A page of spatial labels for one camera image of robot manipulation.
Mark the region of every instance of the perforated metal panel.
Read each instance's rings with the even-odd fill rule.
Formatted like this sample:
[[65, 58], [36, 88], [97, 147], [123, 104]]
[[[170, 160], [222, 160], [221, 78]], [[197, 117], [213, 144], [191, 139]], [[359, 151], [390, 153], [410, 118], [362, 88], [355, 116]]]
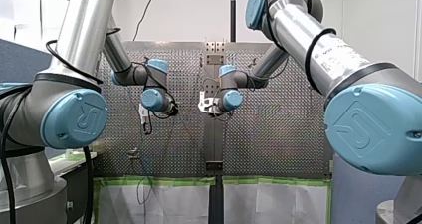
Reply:
[[[140, 87], [123, 88], [112, 83], [111, 68], [102, 60], [99, 73], [109, 119], [101, 142], [105, 153], [96, 161], [96, 175], [142, 174], [154, 176], [203, 176], [203, 114], [197, 108], [202, 81], [202, 43], [127, 43], [133, 61], [144, 57], [169, 63], [167, 85], [179, 103], [179, 115], [166, 120], [152, 117], [151, 135], [141, 135], [137, 106]], [[129, 160], [138, 148], [140, 160]]]
[[[225, 44], [226, 62], [247, 70], [269, 44]], [[167, 60], [168, 87], [180, 106], [176, 118], [152, 118], [153, 134], [141, 136], [137, 105], [141, 88], [112, 84], [111, 69], [102, 61], [103, 94], [110, 115], [101, 141], [105, 153], [95, 163], [96, 175], [147, 174], [203, 176], [204, 114], [197, 107], [202, 86], [203, 43], [127, 43], [134, 61], [143, 57]], [[323, 100], [313, 92], [293, 60], [262, 90], [243, 90], [246, 100], [226, 123], [223, 133], [225, 175], [329, 177], [332, 151], [324, 141]], [[128, 153], [138, 148], [139, 160]]]
[[[226, 56], [238, 69], [248, 70], [268, 48], [226, 44]], [[224, 132], [226, 175], [329, 177], [332, 151], [325, 142], [323, 98], [311, 90], [292, 58], [265, 89], [243, 93], [246, 100]]]

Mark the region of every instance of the logo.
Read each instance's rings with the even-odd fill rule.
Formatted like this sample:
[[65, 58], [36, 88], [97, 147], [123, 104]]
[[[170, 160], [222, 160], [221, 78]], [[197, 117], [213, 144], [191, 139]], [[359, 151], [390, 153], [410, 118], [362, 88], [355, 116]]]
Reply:
[[353, 104], [333, 129], [359, 156], [384, 142], [390, 134], [385, 123], [361, 103]]
[[82, 114], [77, 120], [78, 129], [75, 131], [89, 135], [96, 135], [97, 127], [103, 114], [102, 109], [89, 103], [81, 104], [80, 109]]

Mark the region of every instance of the industrial robot arm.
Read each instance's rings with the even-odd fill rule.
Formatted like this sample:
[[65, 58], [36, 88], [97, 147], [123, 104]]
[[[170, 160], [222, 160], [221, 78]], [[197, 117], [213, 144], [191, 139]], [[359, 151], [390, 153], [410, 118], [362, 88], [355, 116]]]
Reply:
[[[49, 207], [54, 215], [42, 212], [35, 220], [25, 213], [37, 207], [32, 204], [44, 202], [40, 199], [43, 195], [66, 187], [65, 181], [53, 177], [44, 147], [86, 147], [106, 127], [108, 107], [100, 94], [102, 81], [96, 77], [102, 51], [116, 84], [144, 86], [144, 107], [177, 114], [175, 100], [166, 87], [167, 63], [129, 59], [111, 16], [113, 1], [70, 0], [58, 41], [48, 43], [53, 55], [50, 67], [38, 73], [32, 84], [0, 85], [0, 132], [4, 139], [0, 156], [5, 170], [0, 176], [0, 222], [9, 223], [9, 203], [10, 210], [16, 207], [16, 212], [22, 213], [18, 223], [66, 223], [66, 191], [55, 195], [60, 200]], [[14, 224], [15, 211], [10, 213], [10, 223]]]
[[[147, 109], [177, 114], [174, 98], [167, 95], [168, 64], [130, 60], [119, 34], [113, 32], [112, 4], [113, 0], [70, 0], [51, 65], [36, 76], [9, 129], [12, 143], [79, 148], [102, 133], [108, 113], [96, 79], [102, 51], [116, 84], [144, 86], [141, 103]], [[0, 100], [3, 122], [18, 97], [17, 93]]]
[[275, 45], [251, 74], [220, 69], [216, 110], [238, 107], [237, 89], [250, 87], [249, 80], [264, 87], [261, 81], [290, 55], [325, 97], [326, 136], [344, 160], [375, 174], [422, 174], [422, 85], [391, 63], [370, 62], [321, 18], [320, 0], [249, 0], [247, 26]]

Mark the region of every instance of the green tape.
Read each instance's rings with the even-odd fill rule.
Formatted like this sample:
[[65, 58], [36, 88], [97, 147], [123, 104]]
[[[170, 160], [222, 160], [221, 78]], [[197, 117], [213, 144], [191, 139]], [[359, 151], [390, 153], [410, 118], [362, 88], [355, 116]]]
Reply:
[[99, 224], [100, 219], [100, 191], [102, 186], [98, 181], [94, 181], [94, 224]]
[[300, 179], [293, 177], [268, 177], [268, 176], [227, 176], [223, 177], [223, 184], [225, 185], [248, 185], [248, 184], [280, 184], [280, 185], [297, 185], [297, 186], [312, 186], [312, 187], [326, 187], [329, 185], [327, 180], [323, 179]]
[[328, 182], [328, 191], [327, 191], [327, 198], [326, 198], [326, 224], [331, 224], [331, 208], [332, 208], [332, 182], [331, 180], [327, 180]]
[[103, 177], [96, 178], [101, 186], [211, 186], [215, 185], [214, 177], [205, 178], [166, 178], [166, 177], [144, 177], [144, 176], [126, 176], [126, 177]]
[[83, 153], [77, 153], [77, 154], [62, 154], [53, 158], [50, 158], [49, 161], [57, 161], [57, 160], [65, 160], [65, 161], [81, 161], [85, 159], [85, 156]]

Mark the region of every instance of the black pole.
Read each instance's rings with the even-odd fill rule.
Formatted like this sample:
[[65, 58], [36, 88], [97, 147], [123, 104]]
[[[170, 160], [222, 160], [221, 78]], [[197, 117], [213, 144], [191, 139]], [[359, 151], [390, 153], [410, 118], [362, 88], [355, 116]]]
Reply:
[[236, 0], [230, 0], [230, 42], [236, 42]]

